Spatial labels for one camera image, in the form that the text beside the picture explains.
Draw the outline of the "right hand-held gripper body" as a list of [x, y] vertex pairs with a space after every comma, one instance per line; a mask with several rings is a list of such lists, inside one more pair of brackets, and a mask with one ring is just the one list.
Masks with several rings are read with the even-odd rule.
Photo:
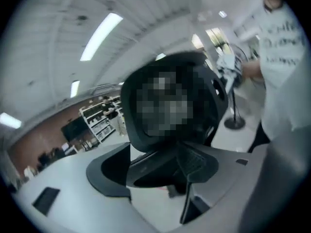
[[237, 88], [242, 84], [242, 59], [235, 54], [220, 55], [217, 62], [217, 75], [225, 89]]

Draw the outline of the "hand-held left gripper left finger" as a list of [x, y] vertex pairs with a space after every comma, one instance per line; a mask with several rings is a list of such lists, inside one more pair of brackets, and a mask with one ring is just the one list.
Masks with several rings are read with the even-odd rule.
[[[91, 161], [111, 154], [117, 145], [57, 160], [25, 183], [14, 195], [22, 211], [49, 233], [165, 233], [172, 228], [172, 202], [165, 188], [131, 188], [132, 199], [109, 198], [86, 176]], [[45, 188], [58, 195], [47, 215], [34, 207]]]

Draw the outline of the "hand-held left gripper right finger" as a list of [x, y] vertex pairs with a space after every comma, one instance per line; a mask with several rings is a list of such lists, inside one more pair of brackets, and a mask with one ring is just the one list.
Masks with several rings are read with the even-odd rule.
[[267, 145], [252, 153], [178, 144], [177, 162], [187, 179], [183, 225], [238, 225], [256, 186]]

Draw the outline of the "black office chair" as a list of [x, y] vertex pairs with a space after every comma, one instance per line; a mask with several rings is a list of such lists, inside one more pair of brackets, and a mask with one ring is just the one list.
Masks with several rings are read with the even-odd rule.
[[142, 152], [127, 173], [127, 185], [174, 185], [186, 191], [205, 183], [219, 168], [209, 155], [228, 105], [225, 86], [205, 62], [186, 51], [146, 63], [121, 88], [122, 111], [131, 145]]

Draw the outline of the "person's right forearm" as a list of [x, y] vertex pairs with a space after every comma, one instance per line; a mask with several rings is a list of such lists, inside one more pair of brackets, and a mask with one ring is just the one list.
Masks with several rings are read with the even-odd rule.
[[254, 79], [256, 81], [263, 81], [263, 75], [260, 69], [260, 59], [243, 62], [242, 77], [244, 79]]

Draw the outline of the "person's white printed t-shirt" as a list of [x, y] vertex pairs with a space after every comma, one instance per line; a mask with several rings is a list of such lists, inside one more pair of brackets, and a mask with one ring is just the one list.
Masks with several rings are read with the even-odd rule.
[[297, 17], [285, 2], [274, 10], [264, 7], [259, 19], [259, 63], [266, 96], [261, 117], [263, 131], [273, 140], [292, 128], [282, 100], [283, 86], [298, 67], [308, 40]]

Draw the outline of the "black standing fan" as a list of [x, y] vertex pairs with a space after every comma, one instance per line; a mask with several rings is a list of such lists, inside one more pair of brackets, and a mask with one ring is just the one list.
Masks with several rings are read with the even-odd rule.
[[[237, 67], [241, 66], [241, 62], [248, 61], [248, 57], [245, 54], [245, 52], [236, 44], [228, 44], [232, 53], [235, 55], [235, 64], [234, 68], [237, 69]], [[241, 117], [240, 112], [236, 105], [236, 96], [234, 92], [234, 88], [238, 87], [242, 83], [242, 74], [240, 72], [233, 73], [233, 70], [231, 70], [231, 76], [227, 79], [226, 82], [226, 88], [228, 88], [228, 94], [231, 95], [231, 101], [232, 101], [232, 111], [233, 115], [226, 118], [224, 125], [227, 129], [231, 130], [240, 130], [245, 127], [245, 120], [243, 117]]]

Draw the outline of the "white shelf rack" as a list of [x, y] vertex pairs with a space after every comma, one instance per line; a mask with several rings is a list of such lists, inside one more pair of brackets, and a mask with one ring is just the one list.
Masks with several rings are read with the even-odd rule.
[[79, 113], [99, 144], [116, 131], [110, 119], [104, 114], [103, 101], [89, 107], [82, 107]]

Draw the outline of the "ceiling light panel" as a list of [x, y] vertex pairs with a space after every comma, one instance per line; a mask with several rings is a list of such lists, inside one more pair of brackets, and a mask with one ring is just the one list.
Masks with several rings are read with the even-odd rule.
[[103, 41], [122, 20], [123, 18], [121, 16], [115, 13], [109, 13], [91, 36], [81, 55], [80, 61], [90, 61]]
[[7, 113], [1, 113], [0, 124], [8, 126], [13, 129], [18, 129], [21, 127], [22, 122]]
[[70, 98], [74, 98], [77, 96], [79, 84], [80, 84], [79, 80], [75, 80], [72, 82], [70, 87]]

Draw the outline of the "black wall screen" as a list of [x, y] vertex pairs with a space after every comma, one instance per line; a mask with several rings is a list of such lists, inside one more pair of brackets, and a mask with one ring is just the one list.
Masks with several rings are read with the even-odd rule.
[[83, 117], [80, 116], [76, 118], [75, 120], [72, 120], [67, 125], [63, 126], [61, 128], [61, 132], [65, 139], [70, 142], [73, 139], [80, 136], [84, 131], [88, 130], [89, 127], [84, 121]]

